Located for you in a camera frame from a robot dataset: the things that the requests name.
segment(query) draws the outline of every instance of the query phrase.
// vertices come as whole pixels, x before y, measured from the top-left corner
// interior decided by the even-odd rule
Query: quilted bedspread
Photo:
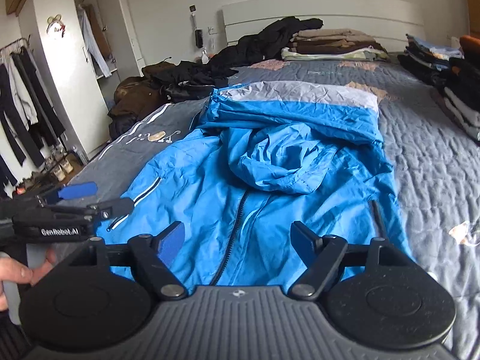
[[[457,305],[445,345],[462,360],[480,358],[480,148],[436,105],[438,93],[402,67],[382,62],[265,61],[238,70],[230,85],[301,80],[377,95],[380,131],[394,165],[413,257]],[[188,133],[202,104],[185,102],[155,112],[107,147],[74,181],[97,182],[95,200],[118,197],[148,160]]]

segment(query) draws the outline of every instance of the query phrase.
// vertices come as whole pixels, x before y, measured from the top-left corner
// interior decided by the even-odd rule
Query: white wardrobe
[[[64,142],[90,160],[109,140],[106,100],[121,80],[142,75],[145,66],[126,0],[94,0],[99,23],[112,51],[112,76],[93,69],[77,16],[78,0],[27,0],[19,15],[22,36],[45,81],[53,107],[66,128]],[[49,17],[61,15],[62,31],[48,31]]]

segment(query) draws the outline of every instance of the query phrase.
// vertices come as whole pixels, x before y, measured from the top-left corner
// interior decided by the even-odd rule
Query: screw
[[[301,298],[307,298],[315,293],[315,288],[309,284],[297,284],[292,288],[292,293]]]
[[[166,297],[176,298],[176,297],[179,297],[180,295],[183,295],[185,290],[183,289],[182,286],[179,286],[177,284],[167,284],[166,286],[163,286],[161,288],[160,292]]]

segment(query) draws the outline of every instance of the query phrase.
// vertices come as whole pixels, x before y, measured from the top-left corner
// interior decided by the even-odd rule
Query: human hand
[[[46,259],[42,266],[30,269],[15,259],[8,257],[0,258],[0,311],[8,309],[7,298],[3,293],[2,281],[12,281],[17,284],[30,284],[34,286],[43,276],[51,271],[56,261],[52,249],[46,252]]]

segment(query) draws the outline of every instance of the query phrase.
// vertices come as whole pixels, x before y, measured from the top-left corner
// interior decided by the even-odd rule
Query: hanging clothes
[[[92,27],[90,21],[88,20],[87,13],[82,7],[77,8],[78,21],[80,22],[80,29],[82,30],[83,41],[85,42],[86,49],[90,55],[97,61],[100,70],[102,71],[105,77],[110,77],[110,68],[105,62],[100,49],[98,48],[97,42],[92,32]]]
[[[11,173],[10,169],[8,168],[6,162],[3,160],[2,156],[0,156],[0,182],[5,187],[9,182],[12,186],[17,185],[18,181],[15,176]]]
[[[37,110],[38,123],[30,127],[30,132],[32,135],[41,135],[45,138],[47,145],[54,146],[57,144],[56,138],[65,131],[65,128],[58,119],[57,114],[55,114],[44,88],[40,83],[37,76],[37,68],[35,67],[33,59],[31,59],[29,52],[24,47],[22,47],[20,54],[12,54],[12,58],[25,86],[27,87],[30,97],[36,99],[36,101],[34,101],[34,106]],[[49,128],[48,122],[50,122],[53,128],[53,133]]]
[[[8,58],[6,61],[8,76],[10,78],[10,89],[15,107],[22,118],[25,128],[28,130],[29,124],[38,123],[37,110],[33,104],[32,98],[23,83],[20,73],[15,66],[14,60]]]
[[[98,23],[95,9],[93,8],[92,4],[83,5],[82,8],[85,9],[85,13],[87,14],[88,21],[90,22],[90,26],[92,27],[92,33],[95,38],[95,42],[97,42],[98,49],[106,60],[111,56],[112,51],[110,50],[109,43],[105,39],[102,28]]]
[[[28,131],[23,124],[23,121],[18,114],[18,111],[14,104],[14,99],[11,95],[10,90],[10,79],[8,77],[8,71],[4,64],[0,65],[0,122],[5,131],[8,143],[10,144],[15,157],[17,158],[20,165],[23,165],[25,161],[25,154],[15,140],[14,134],[10,129],[10,126],[7,122],[7,117],[13,126],[15,132],[17,133],[18,139],[22,143],[23,147],[27,151],[29,157],[32,159],[33,164],[36,167],[40,167],[45,159],[42,156],[42,153],[38,149],[37,145],[33,141],[32,137],[28,134]]]

